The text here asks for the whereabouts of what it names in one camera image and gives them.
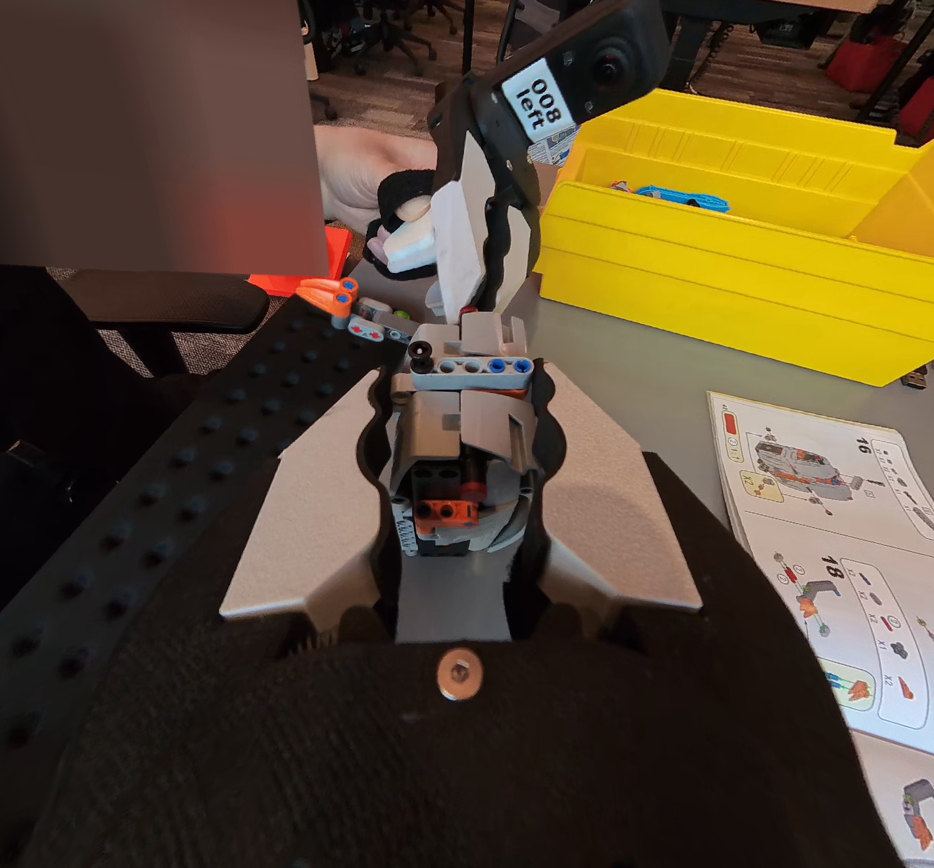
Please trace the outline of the open white instruction booklet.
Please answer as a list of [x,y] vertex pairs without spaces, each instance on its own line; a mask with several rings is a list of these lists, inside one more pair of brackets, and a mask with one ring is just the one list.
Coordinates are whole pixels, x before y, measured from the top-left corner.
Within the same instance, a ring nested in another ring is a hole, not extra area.
[[853,731],[907,866],[932,866],[933,508],[901,435],[708,393],[737,539]]

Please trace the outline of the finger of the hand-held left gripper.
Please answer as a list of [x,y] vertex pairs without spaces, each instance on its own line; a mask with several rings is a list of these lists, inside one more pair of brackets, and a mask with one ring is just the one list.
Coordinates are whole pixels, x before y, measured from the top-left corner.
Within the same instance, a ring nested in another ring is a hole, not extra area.
[[519,208],[514,191],[498,192],[487,204],[485,219],[482,311],[502,313],[537,262],[539,208],[529,204]]
[[431,197],[436,265],[446,319],[456,322],[473,303],[485,278],[485,207],[494,197],[495,180],[480,145],[468,134],[461,176]]

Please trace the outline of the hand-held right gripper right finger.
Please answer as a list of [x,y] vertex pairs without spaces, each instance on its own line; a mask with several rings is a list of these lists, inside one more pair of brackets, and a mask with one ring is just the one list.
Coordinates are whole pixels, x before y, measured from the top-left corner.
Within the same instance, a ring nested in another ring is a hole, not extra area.
[[631,606],[702,601],[638,443],[552,362],[536,361],[531,512],[503,586],[512,636],[570,605],[585,636]]

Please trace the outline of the person's left hand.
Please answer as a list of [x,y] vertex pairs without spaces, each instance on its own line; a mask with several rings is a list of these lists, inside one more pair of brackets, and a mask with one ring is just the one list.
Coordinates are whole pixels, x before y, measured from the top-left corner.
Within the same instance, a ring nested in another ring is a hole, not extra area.
[[381,262],[388,230],[369,232],[381,220],[378,190],[383,180],[405,171],[434,171],[431,140],[400,138],[359,127],[319,125],[314,129],[325,220],[336,220],[363,235],[367,251]]

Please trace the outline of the blue toy pieces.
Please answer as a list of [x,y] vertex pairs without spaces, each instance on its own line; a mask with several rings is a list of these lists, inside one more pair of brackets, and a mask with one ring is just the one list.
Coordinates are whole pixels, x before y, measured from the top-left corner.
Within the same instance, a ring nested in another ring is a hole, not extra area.
[[656,185],[645,185],[635,189],[630,187],[625,181],[617,181],[611,184],[611,189],[622,193],[653,198],[675,205],[703,208],[717,213],[730,212],[730,203],[721,197],[713,195],[686,193]]

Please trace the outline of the red bag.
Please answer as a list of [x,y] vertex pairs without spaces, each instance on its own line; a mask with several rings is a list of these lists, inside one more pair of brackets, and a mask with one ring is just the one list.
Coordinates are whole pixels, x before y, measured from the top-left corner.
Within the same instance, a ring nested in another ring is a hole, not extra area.
[[826,76],[846,91],[872,92],[906,46],[894,36],[877,36],[869,43],[847,37],[826,67]]
[[933,84],[925,80],[898,115],[898,131],[920,144],[933,138]]

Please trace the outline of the yellow storage bin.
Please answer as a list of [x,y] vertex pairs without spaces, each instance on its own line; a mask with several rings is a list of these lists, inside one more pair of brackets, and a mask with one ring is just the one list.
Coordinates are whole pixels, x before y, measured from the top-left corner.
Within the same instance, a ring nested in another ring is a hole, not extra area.
[[541,294],[883,386],[933,358],[932,195],[932,142],[653,91],[580,129],[543,212]]

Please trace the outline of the grey desk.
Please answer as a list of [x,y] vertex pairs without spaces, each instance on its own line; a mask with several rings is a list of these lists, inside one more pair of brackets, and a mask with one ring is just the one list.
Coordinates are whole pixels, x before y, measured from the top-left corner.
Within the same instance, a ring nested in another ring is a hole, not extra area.
[[610,642],[480,648],[456,703],[441,651],[387,651],[399,763],[367,761],[349,863],[391,866],[898,866],[856,751],[786,609],[725,526],[706,392],[898,429],[932,488],[932,389],[872,388],[529,299],[532,342],[647,448],[713,606],[632,609]]

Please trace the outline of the printed paper sheet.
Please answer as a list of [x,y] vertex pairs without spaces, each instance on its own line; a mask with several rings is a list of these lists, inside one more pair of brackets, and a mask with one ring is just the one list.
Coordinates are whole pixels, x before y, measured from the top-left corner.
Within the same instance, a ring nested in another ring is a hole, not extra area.
[[565,164],[578,132],[579,127],[573,126],[534,142],[528,151],[531,161],[560,168]]

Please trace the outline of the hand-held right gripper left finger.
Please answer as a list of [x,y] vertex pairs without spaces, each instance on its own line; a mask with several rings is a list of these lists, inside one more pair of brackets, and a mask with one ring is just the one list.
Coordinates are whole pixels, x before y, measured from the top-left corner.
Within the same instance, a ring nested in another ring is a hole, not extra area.
[[219,613],[227,621],[298,612],[319,633],[379,591],[369,556],[380,527],[377,487],[358,463],[375,410],[366,374],[280,455]]

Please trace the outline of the grey toy robot assembly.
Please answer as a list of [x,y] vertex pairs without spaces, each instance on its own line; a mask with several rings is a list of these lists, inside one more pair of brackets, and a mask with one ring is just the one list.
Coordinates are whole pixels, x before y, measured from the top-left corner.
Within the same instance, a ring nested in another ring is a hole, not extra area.
[[309,278],[297,295],[358,342],[405,350],[391,379],[398,411],[389,479],[404,555],[493,553],[522,540],[531,512],[534,363],[519,317],[467,307],[450,325],[399,316],[353,278]]

